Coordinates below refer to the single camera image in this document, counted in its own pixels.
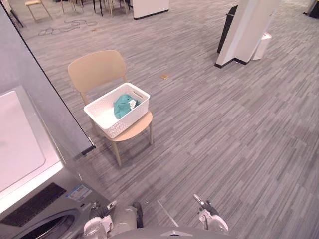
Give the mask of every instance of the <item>teal towel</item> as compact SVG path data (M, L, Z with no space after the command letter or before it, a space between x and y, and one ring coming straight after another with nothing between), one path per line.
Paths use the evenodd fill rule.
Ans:
M130 95L122 95L114 102L114 115L117 119L120 119L139 104Z

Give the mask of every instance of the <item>laundry basket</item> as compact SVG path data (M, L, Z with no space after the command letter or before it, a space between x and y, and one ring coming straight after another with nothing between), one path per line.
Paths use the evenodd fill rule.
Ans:
M130 95L140 104L122 118L117 119L114 115L114 102L124 94ZM84 111L108 137L115 138L149 111L149 99L150 95L145 91L131 83L124 83L86 105Z

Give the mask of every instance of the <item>black vent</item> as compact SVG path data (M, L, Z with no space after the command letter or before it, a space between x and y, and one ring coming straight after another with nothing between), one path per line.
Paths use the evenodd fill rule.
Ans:
M0 223L22 227L65 192L66 190L64 188L61 188L55 183L51 183L33 198L2 219Z

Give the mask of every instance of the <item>white wall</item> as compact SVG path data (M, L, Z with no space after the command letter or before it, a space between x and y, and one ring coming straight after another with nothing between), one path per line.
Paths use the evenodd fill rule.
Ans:
M280 0L241 0L216 63L224 65L233 58L248 62L279 4Z
M168 10L169 0L133 0L134 18Z

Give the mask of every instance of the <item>chair seat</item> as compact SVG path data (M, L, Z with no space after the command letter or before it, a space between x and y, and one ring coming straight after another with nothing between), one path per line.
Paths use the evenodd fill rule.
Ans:
M41 4L41 1L40 0L33 0L33 1L27 1L25 3L26 6L36 5L36 4Z
M120 141L124 141L124 140L130 139L130 138L133 138L136 135L138 135L139 133L141 133L144 129L146 129L150 125L150 123L152 122L152 119L153 119L153 115L149 111L142 118L140 118L133 125L131 125L127 130L120 133L115 138L109 138L109 137L107 137L107 138L113 142L120 142Z

